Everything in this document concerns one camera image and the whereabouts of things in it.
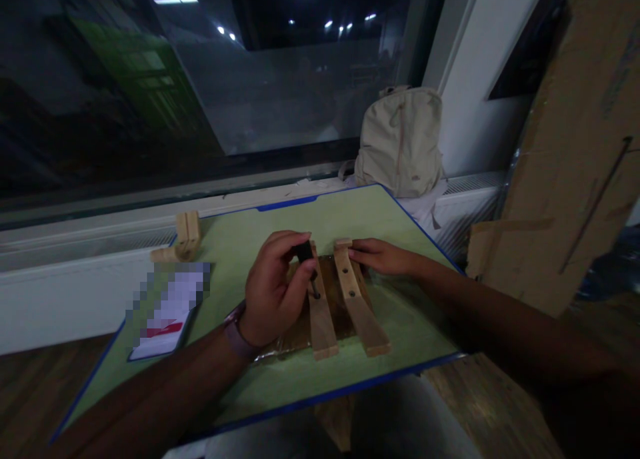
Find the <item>hand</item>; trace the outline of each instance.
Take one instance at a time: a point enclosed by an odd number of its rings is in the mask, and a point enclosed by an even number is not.
[[[420,254],[402,249],[379,239],[355,239],[349,257],[380,274],[395,276],[413,274]]]
[[[294,256],[291,248],[310,236],[310,232],[278,231],[260,248],[247,277],[247,309],[239,321],[240,334],[252,346],[266,346],[298,319],[316,261],[303,262],[289,284],[287,271]]]

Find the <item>brown cardboard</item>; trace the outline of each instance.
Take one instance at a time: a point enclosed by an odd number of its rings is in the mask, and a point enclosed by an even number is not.
[[[569,0],[500,221],[472,229],[469,270],[553,316],[640,193],[640,0]]]

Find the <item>person's left hand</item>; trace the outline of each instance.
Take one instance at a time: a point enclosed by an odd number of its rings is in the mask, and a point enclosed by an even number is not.
[[[294,256],[291,248],[309,237],[310,232],[278,231],[260,248],[245,286],[247,309],[239,321],[240,334],[252,346],[266,346],[298,319],[316,261],[303,262],[289,284],[287,271]]]

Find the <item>table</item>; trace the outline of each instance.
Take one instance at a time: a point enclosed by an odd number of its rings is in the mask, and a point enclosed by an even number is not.
[[[220,325],[242,301],[247,273],[260,246],[275,230],[311,231],[318,255],[331,254],[336,238],[377,237],[457,269],[379,185],[203,218],[201,229],[203,240],[195,261],[212,263],[211,288],[199,306],[187,342]],[[283,360],[256,364],[218,403],[200,415],[181,443],[465,356],[450,322],[413,281],[372,274],[367,290],[375,315],[391,339],[390,354],[367,358],[355,336],[339,342],[338,355],[319,362],[308,348]],[[154,298],[149,291],[147,300]],[[53,440],[118,384],[161,360],[128,362],[127,346],[131,346],[133,334],[128,329],[131,328],[123,323],[114,335]]]

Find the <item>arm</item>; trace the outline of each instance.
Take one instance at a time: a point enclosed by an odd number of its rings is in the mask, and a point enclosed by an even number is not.
[[[638,375],[598,344],[506,294],[387,242],[354,240],[349,256],[381,274],[414,278],[489,358],[536,395],[567,455],[581,448],[592,454],[600,440],[611,452],[634,437]]]
[[[310,234],[274,232],[249,271],[243,338],[264,347],[298,318],[315,260],[287,284],[291,248]],[[250,361],[236,355],[222,327],[116,387],[86,411],[46,451],[48,458],[162,457],[211,400],[219,398]]]

